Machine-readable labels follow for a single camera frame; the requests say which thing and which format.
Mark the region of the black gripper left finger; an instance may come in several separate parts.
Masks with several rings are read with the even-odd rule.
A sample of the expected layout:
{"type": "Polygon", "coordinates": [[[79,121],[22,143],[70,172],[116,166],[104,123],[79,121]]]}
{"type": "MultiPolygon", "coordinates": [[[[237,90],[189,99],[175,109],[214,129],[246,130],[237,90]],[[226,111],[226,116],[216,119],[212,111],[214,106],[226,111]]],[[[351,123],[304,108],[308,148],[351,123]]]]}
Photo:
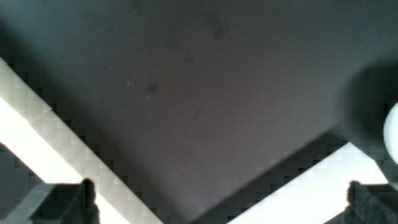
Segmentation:
{"type": "Polygon", "coordinates": [[[40,184],[31,190],[4,224],[100,224],[95,182],[40,184]]]}

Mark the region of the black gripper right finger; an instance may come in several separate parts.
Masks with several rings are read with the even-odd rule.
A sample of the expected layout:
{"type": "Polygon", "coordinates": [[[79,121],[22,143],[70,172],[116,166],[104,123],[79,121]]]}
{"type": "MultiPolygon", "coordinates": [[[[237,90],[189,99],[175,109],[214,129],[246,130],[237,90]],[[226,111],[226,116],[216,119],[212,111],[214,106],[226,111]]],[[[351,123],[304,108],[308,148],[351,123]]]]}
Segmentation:
{"type": "Polygon", "coordinates": [[[392,184],[351,182],[349,206],[324,224],[398,224],[398,189],[392,184]]]}

